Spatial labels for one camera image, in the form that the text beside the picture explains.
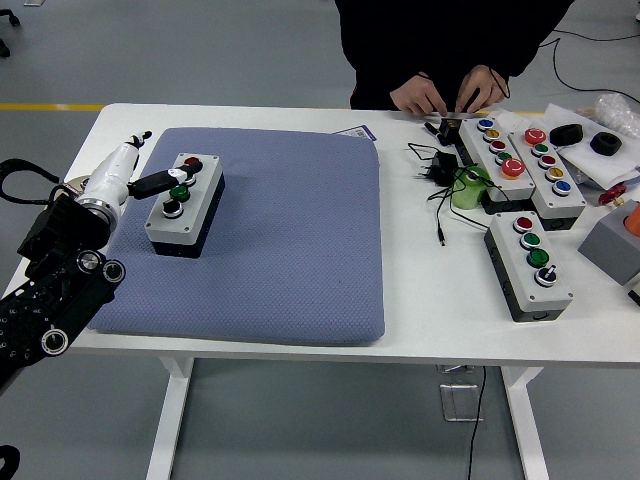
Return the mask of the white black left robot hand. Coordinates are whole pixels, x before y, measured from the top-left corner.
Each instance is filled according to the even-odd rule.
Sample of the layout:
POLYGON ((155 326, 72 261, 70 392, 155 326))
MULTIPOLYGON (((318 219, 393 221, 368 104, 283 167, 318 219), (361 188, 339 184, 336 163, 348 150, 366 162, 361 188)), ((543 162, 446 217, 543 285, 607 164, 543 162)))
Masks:
POLYGON ((76 199, 81 204, 106 207, 114 211, 129 198, 142 200, 184 184, 203 168, 200 160, 187 161, 134 182, 131 177, 139 160, 139 150, 152 136, 150 131, 132 135, 103 160, 89 177, 83 193, 76 199))

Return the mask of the person's right hand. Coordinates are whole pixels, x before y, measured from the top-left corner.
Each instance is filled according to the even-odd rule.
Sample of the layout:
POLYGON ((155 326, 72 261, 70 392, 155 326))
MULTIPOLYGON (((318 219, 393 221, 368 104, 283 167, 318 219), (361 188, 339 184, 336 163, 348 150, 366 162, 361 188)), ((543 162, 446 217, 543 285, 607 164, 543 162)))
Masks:
POLYGON ((448 113, 445 101, 440 96, 434 82, 424 72, 418 72, 400 87, 390 92, 393 104, 400 110, 422 116, 448 113))

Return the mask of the person's left hand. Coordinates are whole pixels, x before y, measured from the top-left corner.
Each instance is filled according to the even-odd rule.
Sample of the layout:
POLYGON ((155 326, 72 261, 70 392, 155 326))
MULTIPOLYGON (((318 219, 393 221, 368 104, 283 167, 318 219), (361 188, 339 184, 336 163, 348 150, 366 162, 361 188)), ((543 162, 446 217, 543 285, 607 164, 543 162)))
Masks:
POLYGON ((475 113, 510 96, 508 82, 495 70, 478 65, 464 77, 459 88, 456 113, 475 113))

